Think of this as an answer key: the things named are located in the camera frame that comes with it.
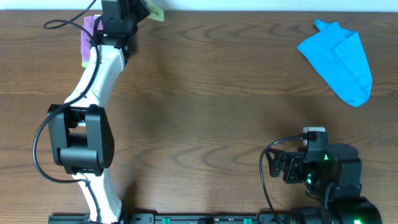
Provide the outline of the light green cloth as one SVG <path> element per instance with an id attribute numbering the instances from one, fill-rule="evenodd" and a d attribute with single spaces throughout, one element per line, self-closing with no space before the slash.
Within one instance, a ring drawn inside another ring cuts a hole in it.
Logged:
<path id="1" fill-rule="evenodd" d="M 154 4 L 151 0 L 146 0 L 147 7 L 150 11 L 150 14 L 148 15 L 149 19 L 152 19 L 154 21 L 159 21 L 163 22 L 164 21 L 164 11 Z"/>

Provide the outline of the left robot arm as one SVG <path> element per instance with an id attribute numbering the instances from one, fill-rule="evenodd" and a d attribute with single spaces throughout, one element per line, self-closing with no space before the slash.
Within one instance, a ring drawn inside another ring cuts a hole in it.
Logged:
<path id="1" fill-rule="evenodd" d="M 122 202 L 109 168 L 114 138 L 106 115 L 119 74 L 137 50 L 138 23 L 150 15 L 145 1 L 102 1 L 102 15 L 85 18 L 81 53 L 85 71 L 61 105 L 51 105 L 40 125 L 49 128 L 53 159 L 78 183 L 90 213 L 85 223 L 118 223 Z"/>

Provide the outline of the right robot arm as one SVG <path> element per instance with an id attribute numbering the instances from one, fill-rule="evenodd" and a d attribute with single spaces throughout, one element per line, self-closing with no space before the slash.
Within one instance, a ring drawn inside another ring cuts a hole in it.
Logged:
<path id="1" fill-rule="evenodd" d="M 296 136 L 276 140 L 263 149 L 259 160 L 262 182 L 266 160 L 271 177 L 281 175 L 286 184 L 304 184 L 306 195 L 320 203 L 286 215 L 270 207 L 271 223 L 382 222 L 377 207 L 361 196 L 358 150 L 347 144 L 330 144 L 325 128 L 306 127 Z"/>

